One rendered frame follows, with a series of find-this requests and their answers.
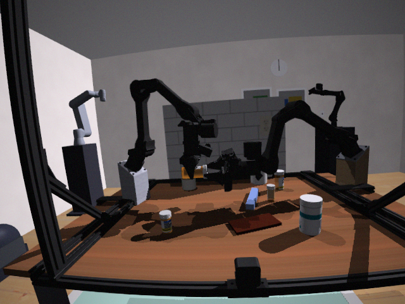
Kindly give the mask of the white cylindrical canister with teal band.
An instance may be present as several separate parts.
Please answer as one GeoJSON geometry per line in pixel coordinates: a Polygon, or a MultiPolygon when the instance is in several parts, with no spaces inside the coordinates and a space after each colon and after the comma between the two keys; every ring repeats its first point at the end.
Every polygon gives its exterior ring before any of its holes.
{"type": "Polygon", "coordinates": [[[323,199],[313,194],[300,196],[299,230],[309,236],[321,232],[321,214],[323,199]]]}

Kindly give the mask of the blue flat bar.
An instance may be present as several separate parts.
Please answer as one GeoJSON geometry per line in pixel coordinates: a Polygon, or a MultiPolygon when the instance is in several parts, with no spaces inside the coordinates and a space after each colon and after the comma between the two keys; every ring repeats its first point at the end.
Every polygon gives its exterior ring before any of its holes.
{"type": "Polygon", "coordinates": [[[246,202],[246,210],[254,210],[258,198],[259,188],[252,188],[246,202]],[[257,195],[257,197],[256,197],[257,195]]]}

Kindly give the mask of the white-capped pill bottle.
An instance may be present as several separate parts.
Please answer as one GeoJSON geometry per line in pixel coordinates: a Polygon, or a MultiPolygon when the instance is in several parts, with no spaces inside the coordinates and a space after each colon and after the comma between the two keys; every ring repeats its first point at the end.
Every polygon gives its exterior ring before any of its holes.
{"type": "Polygon", "coordinates": [[[161,219],[162,233],[163,234],[171,233],[172,232],[171,211],[163,210],[159,213],[159,217],[161,219]]]}

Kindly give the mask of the white ribbed bottle cap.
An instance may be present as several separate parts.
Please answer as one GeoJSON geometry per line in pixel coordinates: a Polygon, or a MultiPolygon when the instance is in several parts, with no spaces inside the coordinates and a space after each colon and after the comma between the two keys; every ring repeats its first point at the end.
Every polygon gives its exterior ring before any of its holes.
{"type": "Polygon", "coordinates": [[[203,179],[207,179],[206,177],[204,177],[204,174],[208,173],[208,166],[207,165],[202,166],[202,173],[203,173],[203,179]]]}

